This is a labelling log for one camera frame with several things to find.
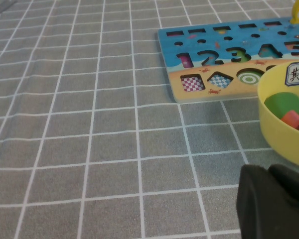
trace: checkered pattern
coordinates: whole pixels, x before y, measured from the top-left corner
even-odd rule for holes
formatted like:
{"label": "checkered pattern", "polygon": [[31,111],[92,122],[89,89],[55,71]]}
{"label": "checkered pattern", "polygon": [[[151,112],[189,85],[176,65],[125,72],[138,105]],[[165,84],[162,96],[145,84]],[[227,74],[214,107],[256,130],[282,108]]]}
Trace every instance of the checkered pattern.
{"label": "checkered pattern", "polygon": [[185,91],[202,91],[205,89],[204,84],[198,77],[181,78]]}
{"label": "checkered pattern", "polygon": [[211,84],[218,86],[220,88],[226,88],[231,83],[231,80],[221,75],[214,75],[210,81]]}

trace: green wooden block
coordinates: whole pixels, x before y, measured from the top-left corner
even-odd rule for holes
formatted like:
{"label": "green wooden block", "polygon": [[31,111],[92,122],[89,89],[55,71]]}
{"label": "green wooden block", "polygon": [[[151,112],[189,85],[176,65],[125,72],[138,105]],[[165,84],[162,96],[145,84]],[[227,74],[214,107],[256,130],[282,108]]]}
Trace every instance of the green wooden block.
{"label": "green wooden block", "polygon": [[299,115],[299,97],[294,93],[276,93],[265,100],[265,105],[280,119],[289,111],[295,111]]}

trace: wooden puzzle board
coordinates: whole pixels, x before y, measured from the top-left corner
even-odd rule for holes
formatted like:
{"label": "wooden puzzle board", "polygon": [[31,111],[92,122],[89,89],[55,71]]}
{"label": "wooden puzzle board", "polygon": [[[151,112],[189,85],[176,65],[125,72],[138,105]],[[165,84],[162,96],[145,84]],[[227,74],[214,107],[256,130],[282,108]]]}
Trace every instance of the wooden puzzle board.
{"label": "wooden puzzle board", "polygon": [[257,94],[261,75],[299,61],[299,24],[271,18],[158,31],[178,103]]}

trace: yellow plastic bowl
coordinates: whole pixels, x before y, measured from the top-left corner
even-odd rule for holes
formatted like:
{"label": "yellow plastic bowl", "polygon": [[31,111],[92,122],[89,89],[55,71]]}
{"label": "yellow plastic bowl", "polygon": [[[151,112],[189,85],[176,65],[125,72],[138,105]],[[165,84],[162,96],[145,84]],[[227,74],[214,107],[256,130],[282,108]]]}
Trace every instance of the yellow plastic bowl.
{"label": "yellow plastic bowl", "polygon": [[268,144],[282,157],[299,165],[299,130],[278,119],[265,106],[267,97],[279,92],[292,92],[299,96],[299,86],[286,86],[285,78],[290,63],[283,63],[267,71],[258,85],[260,127]]}

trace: black object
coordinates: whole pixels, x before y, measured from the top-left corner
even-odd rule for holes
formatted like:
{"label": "black object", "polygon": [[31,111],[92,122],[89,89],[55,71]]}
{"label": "black object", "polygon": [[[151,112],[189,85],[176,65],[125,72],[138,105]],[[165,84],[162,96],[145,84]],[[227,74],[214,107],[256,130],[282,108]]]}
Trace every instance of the black object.
{"label": "black object", "polygon": [[244,165],[236,208],[242,239],[299,239],[299,174]]}

